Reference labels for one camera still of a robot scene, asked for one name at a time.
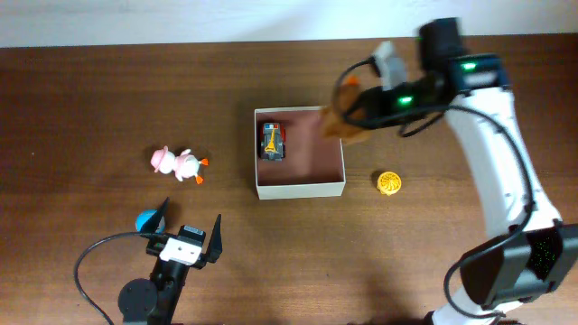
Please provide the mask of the brown plush toy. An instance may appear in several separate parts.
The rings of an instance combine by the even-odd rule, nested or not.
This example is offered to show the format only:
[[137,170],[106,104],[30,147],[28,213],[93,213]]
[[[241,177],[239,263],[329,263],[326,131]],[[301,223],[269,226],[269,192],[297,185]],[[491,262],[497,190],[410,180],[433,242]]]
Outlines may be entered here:
[[322,135],[325,138],[340,138],[343,145],[358,144],[370,138],[369,130],[349,125],[341,116],[358,98],[360,92],[359,79],[349,76],[338,87],[336,98],[322,108],[320,117]]

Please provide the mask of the grey orange toy car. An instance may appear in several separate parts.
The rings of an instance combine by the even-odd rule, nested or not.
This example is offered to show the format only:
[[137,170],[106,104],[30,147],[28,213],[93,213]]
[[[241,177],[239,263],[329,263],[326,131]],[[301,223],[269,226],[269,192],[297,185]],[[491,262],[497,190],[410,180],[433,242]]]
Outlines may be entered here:
[[285,158],[285,129],[276,122],[263,123],[259,137],[259,157],[281,162]]

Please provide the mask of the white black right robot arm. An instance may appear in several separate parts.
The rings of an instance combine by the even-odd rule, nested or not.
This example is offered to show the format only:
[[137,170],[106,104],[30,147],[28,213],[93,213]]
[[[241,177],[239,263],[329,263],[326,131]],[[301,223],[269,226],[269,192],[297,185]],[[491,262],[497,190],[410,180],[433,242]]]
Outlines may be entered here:
[[471,169],[488,239],[455,262],[461,288],[429,312],[427,324],[496,324],[509,311],[554,292],[577,260],[577,227],[544,193],[519,132],[515,99],[500,58],[471,54],[455,18],[418,32],[424,75],[411,82],[391,42],[366,59],[379,86],[340,108],[349,125],[397,127],[403,137],[444,119]]

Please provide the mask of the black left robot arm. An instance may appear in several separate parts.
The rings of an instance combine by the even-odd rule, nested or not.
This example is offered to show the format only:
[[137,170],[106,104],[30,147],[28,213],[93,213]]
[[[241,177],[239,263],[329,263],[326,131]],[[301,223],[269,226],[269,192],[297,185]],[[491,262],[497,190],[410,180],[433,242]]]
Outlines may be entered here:
[[147,278],[134,279],[120,291],[118,309],[125,324],[170,324],[188,272],[216,263],[223,251],[221,217],[204,247],[206,233],[195,227],[183,225],[177,234],[164,231],[168,204],[165,200],[136,219],[137,232],[148,239],[145,252],[156,262]]

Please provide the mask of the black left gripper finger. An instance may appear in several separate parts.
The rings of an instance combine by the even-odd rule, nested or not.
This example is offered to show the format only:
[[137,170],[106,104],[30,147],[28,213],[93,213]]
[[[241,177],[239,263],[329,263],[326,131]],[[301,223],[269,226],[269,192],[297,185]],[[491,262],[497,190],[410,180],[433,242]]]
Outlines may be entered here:
[[218,214],[211,232],[209,245],[205,253],[207,263],[215,264],[223,251],[222,236],[221,236],[221,218],[222,216]]
[[157,209],[149,209],[139,215],[139,231],[141,233],[163,233],[166,227],[164,214],[168,208],[169,198]]

